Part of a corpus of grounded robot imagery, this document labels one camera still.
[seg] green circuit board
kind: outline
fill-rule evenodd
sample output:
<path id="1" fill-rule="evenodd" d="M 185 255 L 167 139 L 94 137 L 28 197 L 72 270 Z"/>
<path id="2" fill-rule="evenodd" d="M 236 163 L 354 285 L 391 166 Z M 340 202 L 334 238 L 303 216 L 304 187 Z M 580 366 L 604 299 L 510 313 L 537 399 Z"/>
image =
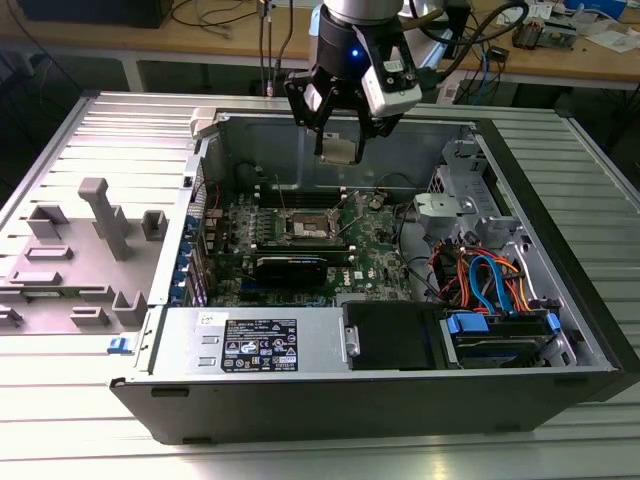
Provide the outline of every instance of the green circuit board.
<path id="1" fill-rule="evenodd" d="M 349 226 L 340 235 L 334 235 L 335 243 L 342 248 L 324 251 L 318 247 L 308 253 L 331 260 L 322 286 L 306 289 L 255 287 L 247 269 L 256 257 L 260 257 L 254 253 L 255 243 L 283 244 L 286 242 L 284 237 L 291 240 L 291 236 L 285 235 L 287 218 L 298 218 L 301 223 L 313 222 L 314 216 L 323 214 L 318 209 L 298 209 L 288 210 L 288 217 L 285 217 L 282 209 L 261 209 L 242 201 L 230 205 L 225 213 L 227 220 L 219 227 L 222 232 L 217 232 L 218 243 L 210 262 L 215 278 L 210 306 L 332 307 L 347 300 L 411 299 L 406 269 L 392 244 L 393 207 L 373 209 L 366 196 L 358 202 L 346 202 L 336 214 L 336 232 Z M 320 235 L 316 227 L 312 231 L 314 235 Z M 221 242 L 229 245 L 225 248 Z M 288 255 L 296 252 L 295 247 L 282 249 Z"/>

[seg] warning label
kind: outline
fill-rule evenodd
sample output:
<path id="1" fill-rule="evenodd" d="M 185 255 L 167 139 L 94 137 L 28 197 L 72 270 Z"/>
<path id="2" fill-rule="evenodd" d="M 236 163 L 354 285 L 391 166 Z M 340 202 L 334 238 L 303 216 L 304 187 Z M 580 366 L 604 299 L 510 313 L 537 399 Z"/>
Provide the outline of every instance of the warning label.
<path id="1" fill-rule="evenodd" d="M 297 371 L 296 320 L 227 320 L 222 370 L 233 373 Z"/>

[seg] white sticker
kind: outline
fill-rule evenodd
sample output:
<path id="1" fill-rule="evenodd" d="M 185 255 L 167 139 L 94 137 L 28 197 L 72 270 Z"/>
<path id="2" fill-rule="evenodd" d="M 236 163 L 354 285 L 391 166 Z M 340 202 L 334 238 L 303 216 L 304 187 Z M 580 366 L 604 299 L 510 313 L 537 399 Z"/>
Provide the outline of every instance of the white sticker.
<path id="1" fill-rule="evenodd" d="M 384 69 L 389 73 L 401 72 L 404 70 L 400 60 L 389 60 L 384 62 Z"/>
<path id="2" fill-rule="evenodd" d="M 228 318 L 228 312 L 202 312 L 198 315 L 198 325 L 201 327 L 224 326 Z"/>

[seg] blue latch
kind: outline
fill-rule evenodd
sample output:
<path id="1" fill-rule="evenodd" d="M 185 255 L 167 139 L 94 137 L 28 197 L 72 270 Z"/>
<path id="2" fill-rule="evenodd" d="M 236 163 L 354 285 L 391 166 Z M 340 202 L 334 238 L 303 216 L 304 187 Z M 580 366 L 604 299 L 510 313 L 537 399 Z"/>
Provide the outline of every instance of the blue latch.
<path id="1" fill-rule="evenodd" d="M 200 220 L 192 215 L 187 215 L 184 220 L 184 226 L 187 230 L 197 230 L 200 225 Z"/>
<path id="2" fill-rule="evenodd" d="M 184 268 L 189 265 L 189 259 L 183 255 L 179 255 L 178 260 L 176 260 L 176 264 L 179 268 Z"/>
<path id="3" fill-rule="evenodd" d="M 108 354 L 121 354 L 127 355 L 132 353 L 131 348 L 129 348 L 129 339 L 126 337 L 115 337 L 111 339 L 109 343 L 109 347 L 107 348 Z"/>
<path id="4" fill-rule="evenodd" d="M 191 250 L 193 250 L 193 245 L 189 242 L 180 242 L 180 253 L 186 255 L 187 253 L 190 253 Z"/>
<path id="5" fill-rule="evenodd" d="M 562 325 L 560 325 L 560 320 L 558 320 L 558 316 L 555 313 L 547 313 L 547 322 L 549 322 L 553 333 L 562 331 Z"/>
<path id="6" fill-rule="evenodd" d="M 489 332 L 489 324 L 481 313 L 454 313 L 447 319 L 447 325 L 452 335 L 459 332 Z"/>
<path id="7" fill-rule="evenodd" d="M 186 273 L 181 272 L 180 270 L 176 270 L 175 272 L 173 272 L 173 275 L 171 276 L 171 281 L 174 283 L 179 283 L 184 281 L 185 278 L 187 278 Z"/>

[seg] motherboard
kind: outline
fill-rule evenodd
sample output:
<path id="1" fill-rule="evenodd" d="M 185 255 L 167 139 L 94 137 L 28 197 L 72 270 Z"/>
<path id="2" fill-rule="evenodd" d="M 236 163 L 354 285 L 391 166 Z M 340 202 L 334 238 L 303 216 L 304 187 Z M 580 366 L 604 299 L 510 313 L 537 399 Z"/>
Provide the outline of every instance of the motherboard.
<path id="1" fill-rule="evenodd" d="M 411 299 L 394 208 L 371 194 L 241 194 L 211 216 L 210 306 Z"/>

